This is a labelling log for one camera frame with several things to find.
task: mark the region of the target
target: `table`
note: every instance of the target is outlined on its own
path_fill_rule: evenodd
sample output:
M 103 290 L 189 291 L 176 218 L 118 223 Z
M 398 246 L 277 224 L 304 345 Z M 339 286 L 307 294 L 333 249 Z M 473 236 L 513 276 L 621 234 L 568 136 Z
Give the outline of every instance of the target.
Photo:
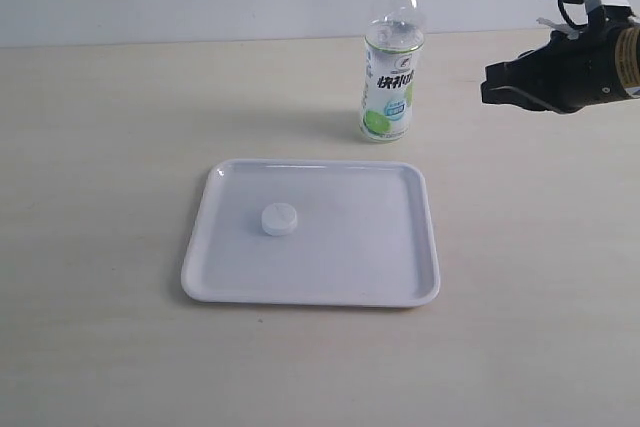
M 0 50 L 0 424 L 636 427 L 640 102 L 480 102 L 547 35 L 429 36 L 388 145 L 359 136 L 361 39 Z M 417 166 L 440 296 L 189 300 L 205 175 L 238 157 Z

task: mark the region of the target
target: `robotic arm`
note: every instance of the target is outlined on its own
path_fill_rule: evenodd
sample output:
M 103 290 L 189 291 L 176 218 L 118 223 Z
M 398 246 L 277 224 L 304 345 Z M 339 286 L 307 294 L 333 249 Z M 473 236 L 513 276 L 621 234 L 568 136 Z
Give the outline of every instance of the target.
M 482 101 L 533 111 L 577 112 L 587 105 L 640 98 L 640 22 L 628 0 L 557 0 L 566 24 L 516 60 L 486 68 Z M 584 4 L 576 24 L 565 4 Z

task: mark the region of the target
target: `white tray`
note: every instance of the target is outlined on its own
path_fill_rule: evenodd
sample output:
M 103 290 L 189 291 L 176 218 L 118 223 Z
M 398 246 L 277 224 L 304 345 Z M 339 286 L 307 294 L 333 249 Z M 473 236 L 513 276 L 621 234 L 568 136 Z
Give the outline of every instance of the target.
M 272 203 L 297 211 L 290 234 L 263 230 Z M 207 180 L 182 286 L 204 302 L 426 304 L 440 275 L 424 177 L 395 162 L 224 162 Z

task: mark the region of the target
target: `cable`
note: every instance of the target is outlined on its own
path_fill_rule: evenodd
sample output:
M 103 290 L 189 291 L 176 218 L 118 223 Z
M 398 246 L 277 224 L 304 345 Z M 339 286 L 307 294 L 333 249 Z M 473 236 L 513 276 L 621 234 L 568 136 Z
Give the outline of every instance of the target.
M 560 15 L 562 15 L 562 18 L 564 19 L 564 21 L 572 29 L 583 30 L 583 29 L 586 29 L 588 27 L 588 24 L 576 24 L 571 19 L 571 17 L 569 17 L 569 14 L 567 13 L 567 9 L 565 9 L 564 2 L 562 0 L 558 0 L 558 10 L 560 10 Z

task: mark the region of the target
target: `clear plastic bottle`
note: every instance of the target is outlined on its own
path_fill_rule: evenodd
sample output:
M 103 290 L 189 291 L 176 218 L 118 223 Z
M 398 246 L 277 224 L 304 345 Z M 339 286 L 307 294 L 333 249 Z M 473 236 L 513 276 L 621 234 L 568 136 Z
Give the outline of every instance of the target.
M 366 40 L 366 75 L 360 128 L 389 142 L 411 122 L 413 77 L 424 43 L 424 15 L 417 0 L 376 0 Z

